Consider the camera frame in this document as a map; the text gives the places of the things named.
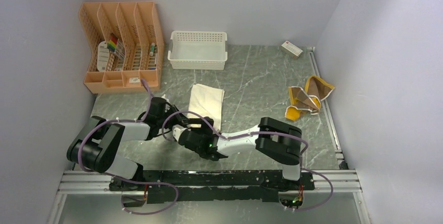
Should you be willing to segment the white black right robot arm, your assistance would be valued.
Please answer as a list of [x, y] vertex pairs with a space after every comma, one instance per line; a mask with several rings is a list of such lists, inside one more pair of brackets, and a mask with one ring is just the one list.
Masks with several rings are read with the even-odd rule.
[[282, 184], [289, 190], [302, 182], [300, 156], [302, 131], [270, 117], [263, 117], [252, 128], [222, 134], [210, 118], [184, 120], [171, 126], [173, 139], [184, 148], [211, 161], [256, 150], [282, 165]]

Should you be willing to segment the white towel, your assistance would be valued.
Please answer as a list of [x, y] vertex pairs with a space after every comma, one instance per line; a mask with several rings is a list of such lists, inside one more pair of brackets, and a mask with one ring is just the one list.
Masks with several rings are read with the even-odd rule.
[[214, 120], [213, 127], [221, 130], [222, 106], [225, 91], [203, 84], [192, 86], [188, 110]]

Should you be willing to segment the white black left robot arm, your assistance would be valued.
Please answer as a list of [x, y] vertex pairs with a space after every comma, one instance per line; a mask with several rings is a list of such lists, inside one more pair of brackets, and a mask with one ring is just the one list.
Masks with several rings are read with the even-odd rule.
[[143, 166], [117, 154], [119, 146], [126, 141], [149, 141], [167, 134], [171, 125], [166, 118], [178, 108], [166, 99], [154, 97], [148, 111], [134, 120], [106, 120], [92, 116], [68, 147], [68, 161], [82, 164], [93, 172], [113, 174], [124, 178], [124, 184], [136, 191], [143, 187]]

